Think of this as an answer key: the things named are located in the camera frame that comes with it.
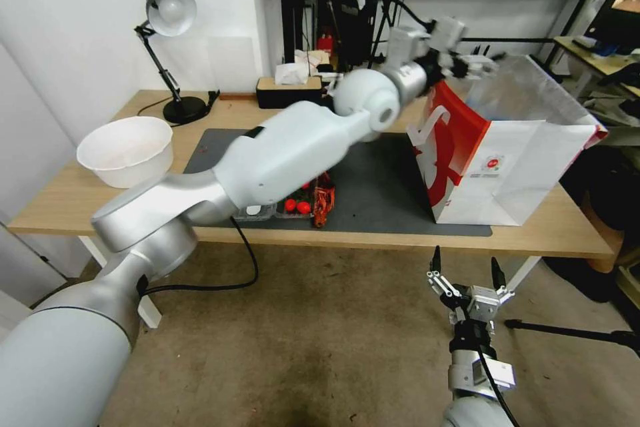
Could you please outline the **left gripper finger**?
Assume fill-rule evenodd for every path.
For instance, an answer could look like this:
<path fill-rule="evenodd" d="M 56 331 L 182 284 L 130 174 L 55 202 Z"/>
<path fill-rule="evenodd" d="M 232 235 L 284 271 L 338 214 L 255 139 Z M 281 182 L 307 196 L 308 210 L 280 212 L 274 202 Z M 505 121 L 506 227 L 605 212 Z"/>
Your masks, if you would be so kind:
<path fill-rule="evenodd" d="M 447 77 L 475 81 L 495 75 L 498 68 L 498 65 L 457 65 L 447 71 Z"/>
<path fill-rule="evenodd" d="M 461 55 L 453 52 L 452 59 L 455 62 L 466 65 L 468 68 L 497 68 L 497 63 L 506 58 L 505 52 L 500 52 L 492 56 L 486 55 Z"/>

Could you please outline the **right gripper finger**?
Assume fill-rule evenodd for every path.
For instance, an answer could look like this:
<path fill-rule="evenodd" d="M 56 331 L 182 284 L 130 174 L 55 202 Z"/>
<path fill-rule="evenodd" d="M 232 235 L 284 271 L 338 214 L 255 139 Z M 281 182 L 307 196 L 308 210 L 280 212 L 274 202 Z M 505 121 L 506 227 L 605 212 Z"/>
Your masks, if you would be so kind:
<path fill-rule="evenodd" d="M 435 247 L 433 257 L 429 263 L 427 281 L 442 303 L 461 303 L 463 297 L 460 291 L 441 274 L 440 246 Z"/>
<path fill-rule="evenodd" d="M 505 274 L 496 257 L 491 258 L 491 278 L 499 305 L 503 305 L 515 296 L 515 292 L 507 287 Z"/>

